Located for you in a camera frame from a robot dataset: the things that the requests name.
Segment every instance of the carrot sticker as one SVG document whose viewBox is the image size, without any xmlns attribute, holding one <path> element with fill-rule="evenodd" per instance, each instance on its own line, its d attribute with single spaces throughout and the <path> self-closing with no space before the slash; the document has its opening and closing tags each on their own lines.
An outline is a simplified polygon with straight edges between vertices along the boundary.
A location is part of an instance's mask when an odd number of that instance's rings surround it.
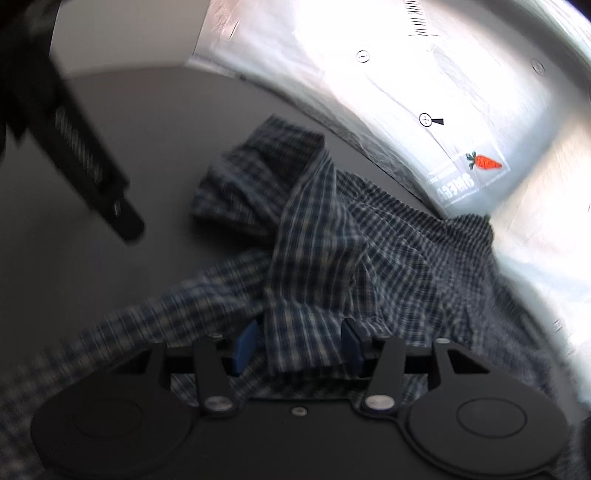
<svg viewBox="0 0 591 480">
<path fill-rule="evenodd" d="M 484 155 L 476 155 L 476 152 L 467 153 L 466 158 L 470 162 L 470 170 L 474 168 L 474 165 L 482 170 L 493 170 L 494 168 L 501 168 L 503 166 L 492 158 L 485 157 Z"/>
</svg>

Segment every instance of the checkered fabric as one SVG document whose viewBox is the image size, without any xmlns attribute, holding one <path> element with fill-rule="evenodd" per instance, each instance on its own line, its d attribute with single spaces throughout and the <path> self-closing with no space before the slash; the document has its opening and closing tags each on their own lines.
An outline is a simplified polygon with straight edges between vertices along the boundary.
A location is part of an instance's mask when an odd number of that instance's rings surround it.
<svg viewBox="0 0 591 480">
<path fill-rule="evenodd" d="M 359 394 L 365 383 L 350 376 L 340 351 L 346 317 L 368 334 L 410 345 L 450 338 L 554 397 L 547 354 L 499 278 L 485 218 L 438 220 L 416 211 L 337 170 L 322 135 L 273 117 L 213 163 L 192 209 L 259 246 L 0 377 L 0 478 L 39 473 L 31 417 L 64 387 L 141 343 L 190 345 L 261 314 L 259 348 L 232 380 L 241 399 Z M 426 385 L 406 377 L 409 402 Z M 171 389 L 196 402 L 190 376 L 175 375 Z M 587 478 L 578 445 L 573 436 L 559 478 Z"/>
</svg>

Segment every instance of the circular symbol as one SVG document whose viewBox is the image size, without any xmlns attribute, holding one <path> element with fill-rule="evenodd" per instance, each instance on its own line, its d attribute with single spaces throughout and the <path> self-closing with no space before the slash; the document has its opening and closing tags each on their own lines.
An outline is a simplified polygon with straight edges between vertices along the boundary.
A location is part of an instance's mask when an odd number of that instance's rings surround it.
<svg viewBox="0 0 591 480">
<path fill-rule="evenodd" d="M 546 69 L 542 65 L 542 62 L 540 62 L 538 59 L 531 59 L 530 63 L 531 67 L 534 69 L 534 72 L 536 72 L 541 77 L 546 76 Z"/>
<path fill-rule="evenodd" d="M 421 113 L 421 115 L 418 116 L 418 121 L 421 122 L 421 125 L 424 127 L 430 127 L 433 124 L 431 115 L 428 113 Z"/>
<path fill-rule="evenodd" d="M 367 50 L 359 50 L 356 58 L 358 62 L 365 63 L 366 61 L 369 61 L 369 53 Z"/>
</svg>

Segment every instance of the circular cover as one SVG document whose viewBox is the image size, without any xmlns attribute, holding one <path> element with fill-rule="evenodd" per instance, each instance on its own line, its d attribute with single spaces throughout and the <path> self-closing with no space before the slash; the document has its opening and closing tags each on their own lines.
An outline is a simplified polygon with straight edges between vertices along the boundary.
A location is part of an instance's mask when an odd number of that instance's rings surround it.
<svg viewBox="0 0 591 480">
<path fill-rule="evenodd" d="M 46 467 L 77 478 L 128 478 L 158 468 L 189 434 L 191 409 L 131 375 L 95 374 L 48 400 L 31 423 Z"/>
<path fill-rule="evenodd" d="M 408 431 L 432 457 L 478 475 L 518 475 L 552 461 L 568 435 L 563 413 L 517 381 L 457 376 L 411 407 Z"/>
</svg>

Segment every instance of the blue gripper pad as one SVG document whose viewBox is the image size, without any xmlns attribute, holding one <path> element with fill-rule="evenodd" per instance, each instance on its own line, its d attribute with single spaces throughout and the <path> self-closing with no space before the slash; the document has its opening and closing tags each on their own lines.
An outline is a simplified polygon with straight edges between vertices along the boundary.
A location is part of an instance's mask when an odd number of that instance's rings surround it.
<svg viewBox="0 0 591 480">
<path fill-rule="evenodd" d="M 365 366 L 365 359 L 361 352 L 361 339 L 346 321 L 340 325 L 340 347 L 353 373 L 361 375 Z"/>
<path fill-rule="evenodd" d="M 232 355 L 232 375 L 238 377 L 246 370 L 252 355 L 256 350 L 256 337 L 258 325 L 253 320 L 234 340 L 234 353 Z"/>
</svg>

